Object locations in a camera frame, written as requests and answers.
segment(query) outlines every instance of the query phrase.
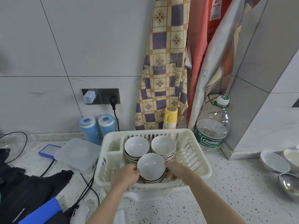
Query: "person's left hand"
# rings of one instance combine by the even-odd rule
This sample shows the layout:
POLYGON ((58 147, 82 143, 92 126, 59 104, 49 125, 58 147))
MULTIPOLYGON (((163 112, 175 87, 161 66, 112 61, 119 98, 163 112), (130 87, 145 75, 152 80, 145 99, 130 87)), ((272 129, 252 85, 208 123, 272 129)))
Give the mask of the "person's left hand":
POLYGON ((139 175, 140 170, 134 164, 127 164, 114 172, 111 177, 111 188, 125 191, 138 181, 139 175))

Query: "hand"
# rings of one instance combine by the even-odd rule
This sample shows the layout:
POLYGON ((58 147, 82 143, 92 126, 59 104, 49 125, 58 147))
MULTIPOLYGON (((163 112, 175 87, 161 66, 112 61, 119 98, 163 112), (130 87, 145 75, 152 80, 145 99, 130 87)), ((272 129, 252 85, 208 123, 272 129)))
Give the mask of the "hand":
POLYGON ((127 164, 114 172, 111 177, 111 188, 120 188, 125 191, 134 185, 139 178, 140 170, 134 164, 127 164))
POLYGON ((189 167, 186 167, 177 161, 167 162, 165 163, 165 166, 167 167, 165 178, 169 178, 171 176, 170 179, 172 181, 180 178, 183 183, 187 184, 188 180, 191 179, 194 174, 189 167))

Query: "countertop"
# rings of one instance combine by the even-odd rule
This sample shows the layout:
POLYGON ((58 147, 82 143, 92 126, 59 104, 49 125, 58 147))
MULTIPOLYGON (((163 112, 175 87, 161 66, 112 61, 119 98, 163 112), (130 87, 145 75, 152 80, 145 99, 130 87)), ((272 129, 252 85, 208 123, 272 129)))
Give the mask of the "countertop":
MULTIPOLYGON (((33 148, 26 148, 10 164, 26 169, 27 175, 40 176, 51 160, 40 157, 38 151, 48 143, 63 146, 66 142, 40 142, 33 148)), ((228 161, 220 150, 205 155, 213 170, 212 176, 205 182, 247 223, 298 223, 299 205, 280 189, 277 184, 278 174, 265 171, 259 160, 228 161)), ((69 167, 56 161, 45 177, 61 170, 69 170, 69 167)), ((87 181, 91 177, 92 174, 85 175, 87 181)), ((72 206, 85 187, 84 180, 75 172, 58 197, 63 196, 66 206, 72 206)), ((100 192, 95 183, 93 188, 100 192)), ((97 198, 92 191, 85 197, 85 201, 93 212, 97 207, 97 198)), ((124 209, 126 223, 206 223, 190 191, 178 192, 165 200, 152 202, 136 203, 124 198, 119 208, 124 209)))

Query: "large clear plastic bottle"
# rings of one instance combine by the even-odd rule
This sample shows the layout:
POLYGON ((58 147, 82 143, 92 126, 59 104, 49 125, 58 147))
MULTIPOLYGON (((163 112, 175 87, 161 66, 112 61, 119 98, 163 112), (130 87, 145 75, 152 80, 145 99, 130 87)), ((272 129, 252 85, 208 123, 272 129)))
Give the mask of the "large clear plastic bottle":
POLYGON ((229 132, 229 98, 218 96, 216 101, 204 102, 194 128, 198 143, 205 149, 215 149, 222 145, 229 132))

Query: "person's right arm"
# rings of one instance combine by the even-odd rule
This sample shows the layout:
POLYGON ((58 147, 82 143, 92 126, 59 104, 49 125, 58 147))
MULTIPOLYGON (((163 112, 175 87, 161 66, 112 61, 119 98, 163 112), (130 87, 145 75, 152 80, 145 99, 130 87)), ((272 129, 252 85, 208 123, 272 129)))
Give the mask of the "person's right arm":
POLYGON ((171 180, 174 181, 179 177, 186 185, 189 185, 207 224, 245 223, 245 221, 191 169, 177 161, 167 162, 165 166, 169 170, 166 174, 166 178, 171 176, 171 180))

